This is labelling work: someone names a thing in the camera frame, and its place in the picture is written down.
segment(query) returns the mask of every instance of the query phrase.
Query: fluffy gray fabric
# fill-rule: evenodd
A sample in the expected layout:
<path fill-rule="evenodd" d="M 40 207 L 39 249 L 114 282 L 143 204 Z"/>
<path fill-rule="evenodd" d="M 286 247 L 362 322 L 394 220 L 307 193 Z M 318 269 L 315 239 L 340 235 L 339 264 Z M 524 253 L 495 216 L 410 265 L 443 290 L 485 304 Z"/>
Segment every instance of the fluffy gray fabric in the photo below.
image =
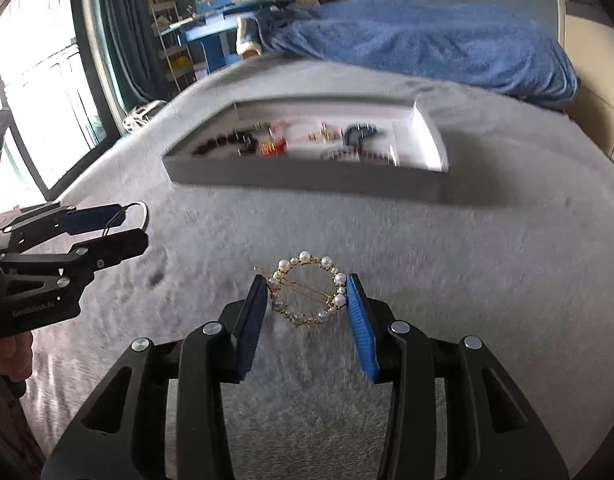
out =
<path fill-rule="evenodd" d="M 447 145 L 450 203 L 191 187 L 167 177 L 162 153 L 213 110 L 319 92 L 420 99 Z M 133 200 L 151 208 L 149 249 L 97 273 L 80 317 L 36 332 L 23 403 L 47 452 L 132 339 L 186 336 L 244 298 L 254 265 L 301 250 L 357 272 L 369 296 L 429 336 L 481 336 L 572 473 L 614 423 L 614 165 L 564 115 L 452 83 L 248 60 L 181 94 L 63 203 Z M 224 399 L 237 478 L 375 478 L 389 387 L 367 383 L 346 316 L 295 330 L 269 314 L 252 373 L 226 386 Z"/>

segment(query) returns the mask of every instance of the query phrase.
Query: gray blanket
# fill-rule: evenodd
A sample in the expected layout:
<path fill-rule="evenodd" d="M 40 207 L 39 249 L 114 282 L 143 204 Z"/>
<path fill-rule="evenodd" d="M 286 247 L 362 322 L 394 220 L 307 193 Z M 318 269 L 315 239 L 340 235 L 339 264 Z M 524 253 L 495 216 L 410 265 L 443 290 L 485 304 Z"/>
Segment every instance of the gray blanket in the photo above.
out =
<path fill-rule="evenodd" d="M 162 153 L 213 110 L 237 98 L 319 92 L 420 99 L 447 145 L 450 203 L 168 179 Z M 357 272 L 369 296 L 429 336 L 481 336 L 572 473 L 614 423 L 614 165 L 565 115 L 452 83 L 248 60 L 181 94 L 63 203 L 133 200 L 152 212 L 146 253 L 97 273 L 80 317 L 36 332 L 23 403 L 47 452 L 132 339 L 186 336 L 244 298 L 254 265 L 302 250 Z M 140 211 L 129 215 L 139 221 Z M 294 329 L 268 314 L 253 371 L 223 393 L 237 478 L 375 478 L 389 387 L 367 383 L 345 316 Z"/>

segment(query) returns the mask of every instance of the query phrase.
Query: circular hair clip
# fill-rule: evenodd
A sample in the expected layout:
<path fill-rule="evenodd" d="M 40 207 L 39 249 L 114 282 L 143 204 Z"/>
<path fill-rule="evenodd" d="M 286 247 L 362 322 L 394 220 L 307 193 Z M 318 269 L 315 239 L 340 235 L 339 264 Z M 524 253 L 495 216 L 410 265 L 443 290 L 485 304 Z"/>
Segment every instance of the circular hair clip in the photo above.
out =
<path fill-rule="evenodd" d="M 320 269 L 331 274 L 333 282 L 332 293 L 320 292 L 308 285 L 289 279 L 288 276 L 292 269 L 309 265 L 318 266 Z M 347 304 L 347 290 L 345 288 L 347 276 L 339 271 L 329 256 L 321 258 L 320 256 L 312 256 L 307 251 L 303 251 L 298 256 L 289 260 L 280 260 L 276 270 L 269 270 L 264 267 L 254 267 L 254 270 L 267 275 L 271 310 L 281 314 L 295 326 L 325 324 L 330 320 L 331 316 L 335 316 Z M 322 309 L 311 314 L 292 312 L 289 310 L 287 301 L 281 297 L 284 286 L 322 304 Z"/>

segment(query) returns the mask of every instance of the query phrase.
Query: metal rivet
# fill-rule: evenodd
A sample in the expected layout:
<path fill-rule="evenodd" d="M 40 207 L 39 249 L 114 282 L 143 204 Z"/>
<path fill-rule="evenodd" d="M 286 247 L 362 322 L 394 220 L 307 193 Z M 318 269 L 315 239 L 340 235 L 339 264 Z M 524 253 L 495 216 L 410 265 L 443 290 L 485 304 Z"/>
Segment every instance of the metal rivet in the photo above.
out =
<path fill-rule="evenodd" d="M 207 334 L 207 335 L 220 334 L 222 331 L 223 331 L 223 325 L 221 325 L 220 323 L 216 323 L 215 321 L 212 321 L 211 323 L 207 323 L 203 327 L 203 334 Z"/>
<path fill-rule="evenodd" d="M 132 341 L 132 350 L 134 352 L 142 352 L 149 348 L 150 341 L 146 337 L 139 337 Z"/>
<path fill-rule="evenodd" d="M 409 323 L 404 321 L 394 321 L 391 323 L 391 331 L 395 334 L 406 334 L 410 330 Z"/>
<path fill-rule="evenodd" d="M 465 338 L 465 346 L 472 350 L 479 350 L 482 348 L 482 341 L 474 335 L 468 335 Z"/>

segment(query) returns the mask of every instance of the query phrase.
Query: blue blanket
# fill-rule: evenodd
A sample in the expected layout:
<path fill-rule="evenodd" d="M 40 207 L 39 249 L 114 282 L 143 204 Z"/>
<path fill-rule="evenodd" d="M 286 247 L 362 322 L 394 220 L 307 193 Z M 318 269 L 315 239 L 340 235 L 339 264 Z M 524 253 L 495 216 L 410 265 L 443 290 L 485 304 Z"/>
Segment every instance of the blue blanket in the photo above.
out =
<path fill-rule="evenodd" d="M 246 29 L 239 42 L 260 41 L 266 51 L 455 81 L 547 108 L 562 109 L 578 93 L 560 45 L 498 6 L 345 0 L 262 10 Z"/>

